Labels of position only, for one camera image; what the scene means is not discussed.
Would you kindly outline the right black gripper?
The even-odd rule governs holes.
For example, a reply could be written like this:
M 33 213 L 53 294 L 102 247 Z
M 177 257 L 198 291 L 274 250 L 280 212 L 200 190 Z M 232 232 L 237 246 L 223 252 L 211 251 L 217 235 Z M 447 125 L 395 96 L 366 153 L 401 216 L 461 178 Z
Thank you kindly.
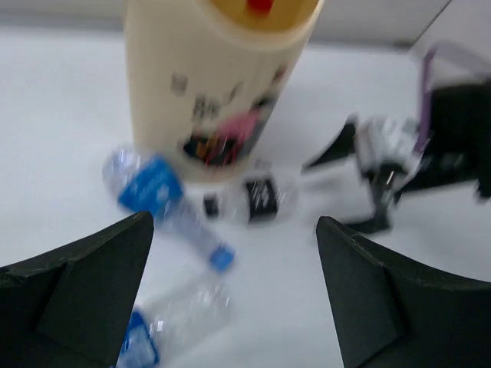
M 394 195 L 395 171 L 378 171 L 370 181 L 372 215 L 348 221 L 351 230 L 373 235 L 391 229 L 390 205 L 410 192 L 475 182 L 478 196 L 490 200 L 490 83 L 438 87 L 430 102 L 430 139 L 418 173 Z M 354 154 L 358 123 L 350 115 L 331 144 L 302 165 L 302 173 Z

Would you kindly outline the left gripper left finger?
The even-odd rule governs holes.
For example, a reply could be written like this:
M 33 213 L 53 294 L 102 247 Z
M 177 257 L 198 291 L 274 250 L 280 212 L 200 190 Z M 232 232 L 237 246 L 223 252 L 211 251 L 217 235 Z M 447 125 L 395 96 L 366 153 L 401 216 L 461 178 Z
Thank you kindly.
M 138 212 L 1 268 L 3 367 L 116 364 L 153 239 Z

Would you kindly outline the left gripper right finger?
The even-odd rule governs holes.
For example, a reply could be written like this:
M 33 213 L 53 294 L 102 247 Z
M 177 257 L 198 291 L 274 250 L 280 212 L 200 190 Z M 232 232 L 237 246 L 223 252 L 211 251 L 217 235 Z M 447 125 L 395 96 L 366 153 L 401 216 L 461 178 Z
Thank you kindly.
M 488 367 L 490 285 L 379 245 L 337 220 L 316 225 L 346 367 Z

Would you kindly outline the dark-blue label bottle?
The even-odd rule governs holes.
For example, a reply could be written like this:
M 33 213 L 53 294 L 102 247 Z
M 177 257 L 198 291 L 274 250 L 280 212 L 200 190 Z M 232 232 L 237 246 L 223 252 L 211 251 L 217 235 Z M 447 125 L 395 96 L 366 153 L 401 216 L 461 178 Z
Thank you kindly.
M 136 305 L 116 367 L 162 367 L 229 324 L 231 296 L 215 278 L 189 281 Z

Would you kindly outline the black label small bottle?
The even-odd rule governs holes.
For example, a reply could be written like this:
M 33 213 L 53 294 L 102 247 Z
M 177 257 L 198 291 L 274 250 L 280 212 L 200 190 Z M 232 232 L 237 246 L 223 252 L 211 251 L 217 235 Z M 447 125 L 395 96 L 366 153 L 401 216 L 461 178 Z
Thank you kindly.
M 208 219 L 257 225 L 293 216 L 299 202 L 300 189 L 291 168 L 263 164 L 206 193 L 203 211 Z

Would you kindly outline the light-blue label bottle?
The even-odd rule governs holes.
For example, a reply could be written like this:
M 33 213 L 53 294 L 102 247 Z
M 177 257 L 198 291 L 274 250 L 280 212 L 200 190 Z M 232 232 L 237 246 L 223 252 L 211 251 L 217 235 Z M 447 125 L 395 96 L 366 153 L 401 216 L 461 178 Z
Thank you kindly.
M 119 206 L 130 212 L 149 212 L 157 229 L 185 240 L 214 271 L 231 268 L 235 257 L 231 245 L 204 224 L 163 156 L 119 146 L 104 160 L 102 178 Z

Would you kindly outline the red label red-cap bottle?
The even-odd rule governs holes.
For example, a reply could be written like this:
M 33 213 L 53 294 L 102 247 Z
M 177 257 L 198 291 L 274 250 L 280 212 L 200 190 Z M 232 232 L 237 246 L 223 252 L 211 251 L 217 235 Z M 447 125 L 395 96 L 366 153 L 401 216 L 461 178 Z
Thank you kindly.
M 272 10 L 274 0 L 247 0 L 246 6 L 251 12 L 267 15 Z

